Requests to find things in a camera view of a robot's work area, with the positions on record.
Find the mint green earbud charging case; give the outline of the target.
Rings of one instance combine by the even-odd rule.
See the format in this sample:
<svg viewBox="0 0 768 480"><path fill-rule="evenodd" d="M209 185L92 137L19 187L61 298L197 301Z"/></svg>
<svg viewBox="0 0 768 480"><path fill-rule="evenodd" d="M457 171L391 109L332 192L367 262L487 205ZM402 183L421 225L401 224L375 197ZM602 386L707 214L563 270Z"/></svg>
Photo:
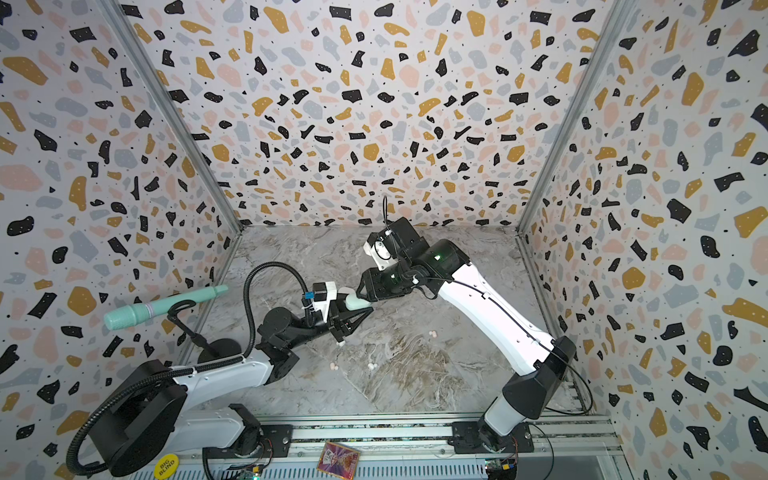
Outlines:
<svg viewBox="0 0 768 480"><path fill-rule="evenodd" d="M369 301L359 298L356 292L348 287L342 287L337 291L337 300L347 311L362 310L371 306Z"/></svg>

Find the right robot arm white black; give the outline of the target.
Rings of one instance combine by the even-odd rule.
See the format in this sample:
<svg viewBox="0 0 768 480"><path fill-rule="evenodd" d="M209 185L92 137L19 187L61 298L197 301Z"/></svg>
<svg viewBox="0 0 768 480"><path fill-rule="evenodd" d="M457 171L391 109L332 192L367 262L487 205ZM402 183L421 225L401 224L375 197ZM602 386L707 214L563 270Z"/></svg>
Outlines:
<svg viewBox="0 0 768 480"><path fill-rule="evenodd" d="M506 450L514 429L538 419L548 407L571 366L574 343L564 336L555 339L525 319L449 240L429 246L422 238L406 245L371 238L364 253L376 263L358 286L368 301L399 298L424 287L468 317L504 355L513 375L464 445Z"/></svg>

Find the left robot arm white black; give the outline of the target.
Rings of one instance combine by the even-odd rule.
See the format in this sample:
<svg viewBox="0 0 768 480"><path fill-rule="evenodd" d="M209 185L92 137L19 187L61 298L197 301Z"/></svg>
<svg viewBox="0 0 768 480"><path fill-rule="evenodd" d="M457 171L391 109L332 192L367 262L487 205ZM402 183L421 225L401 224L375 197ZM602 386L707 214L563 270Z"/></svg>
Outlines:
<svg viewBox="0 0 768 480"><path fill-rule="evenodd" d="M270 310L249 357L235 355L194 367L171 368L152 360L137 367L110 396L110 406L89 433L108 471L122 477L158 455L203 448L233 449L253 440L258 422L244 407L211 414L193 408L245 388L274 383L298 361L293 349L326 334L353 333L372 314L333 302L329 319L306 326L284 307Z"/></svg>

